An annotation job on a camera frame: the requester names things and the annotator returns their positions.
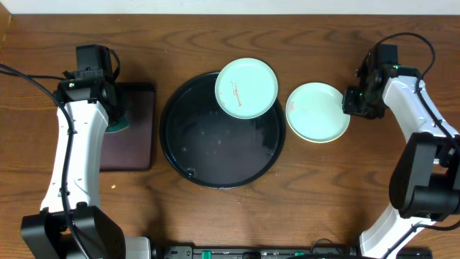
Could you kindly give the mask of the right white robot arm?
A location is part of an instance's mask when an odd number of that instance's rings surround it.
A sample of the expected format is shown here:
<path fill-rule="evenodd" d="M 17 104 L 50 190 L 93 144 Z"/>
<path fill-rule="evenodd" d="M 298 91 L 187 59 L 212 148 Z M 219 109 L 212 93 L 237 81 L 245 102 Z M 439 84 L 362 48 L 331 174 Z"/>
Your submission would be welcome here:
<path fill-rule="evenodd" d="M 363 65 L 357 87 L 346 90 L 343 111 L 366 119 L 395 115 L 406 146 L 392 173 L 390 203 L 359 236 L 365 258 L 395 258 L 421 230 L 459 213 L 459 133 L 439 114 L 416 68 Z"/>

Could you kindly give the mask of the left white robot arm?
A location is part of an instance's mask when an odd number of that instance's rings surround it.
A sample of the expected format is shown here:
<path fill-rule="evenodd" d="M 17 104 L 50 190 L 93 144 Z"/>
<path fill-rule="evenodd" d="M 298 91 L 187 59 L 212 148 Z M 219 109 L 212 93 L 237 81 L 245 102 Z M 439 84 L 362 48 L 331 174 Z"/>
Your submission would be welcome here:
<path fill-rule="evenodd" d="M 124 113 L 118 73 L 76 71 L 52 94 L 59 124 L 52 178 L 40 212 L 22 219 L 22 238 L 36 258 L 151 258 L 146 237 L 125 237 L 101 209 L 104 134 Z"/>

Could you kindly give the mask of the green scrubbing sponge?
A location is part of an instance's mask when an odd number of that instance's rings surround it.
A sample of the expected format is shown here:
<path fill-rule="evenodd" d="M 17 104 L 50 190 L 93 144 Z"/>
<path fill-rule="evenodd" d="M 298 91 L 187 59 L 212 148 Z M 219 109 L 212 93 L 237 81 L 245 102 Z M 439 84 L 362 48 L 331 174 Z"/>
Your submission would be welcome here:
<path fill-rule="evenodd" d="M 110 121 L 108 124 L 108 127 L 105 130 L 106 134 L 112 134 L 112 133 L 117 133 L 122 130 L 125 130 L 127 127 L 129 127 L 130 122 L 129 120 L 125 117 L 119 117 L 113 121 Z"/>

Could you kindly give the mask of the mint green plate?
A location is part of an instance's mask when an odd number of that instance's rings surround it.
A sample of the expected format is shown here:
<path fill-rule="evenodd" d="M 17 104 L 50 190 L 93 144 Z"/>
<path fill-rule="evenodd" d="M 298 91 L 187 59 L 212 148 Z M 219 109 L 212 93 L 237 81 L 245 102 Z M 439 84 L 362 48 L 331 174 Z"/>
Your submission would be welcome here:
<path fill-rule="evenodd" d="M 278 93 L 275 72 L 255 58 L 240 58 L 227 64 L 215 82 L 218 105 L 237 119 L 254 119 L 267 112 Z"/>
<path fill-rule="evenodd" d="M 348 129 L 351 117 L 343 113 L 343 95 L 325 83 L 305 83 L 288 97 L 285 116 L 291 130 L 314 143 L 332 142 Z"/>

